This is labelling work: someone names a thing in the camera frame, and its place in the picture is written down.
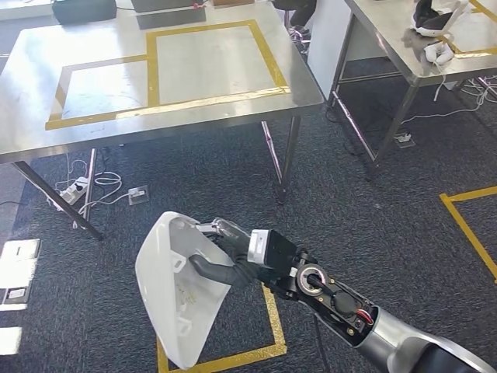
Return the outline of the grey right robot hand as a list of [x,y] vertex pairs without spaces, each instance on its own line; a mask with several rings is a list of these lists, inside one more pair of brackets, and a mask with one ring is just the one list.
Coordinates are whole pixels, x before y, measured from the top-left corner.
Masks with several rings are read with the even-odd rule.
[[210,223],[196,226],[203,234],[213,238],[222,252],[229,256],[232,266],[211,263],[200,255],[194,254],[189,261],[202,277],[217,283],[244,288],[256,280],[258,266],[247,261],[250,236],[243,228],[224,218],[215,218]]

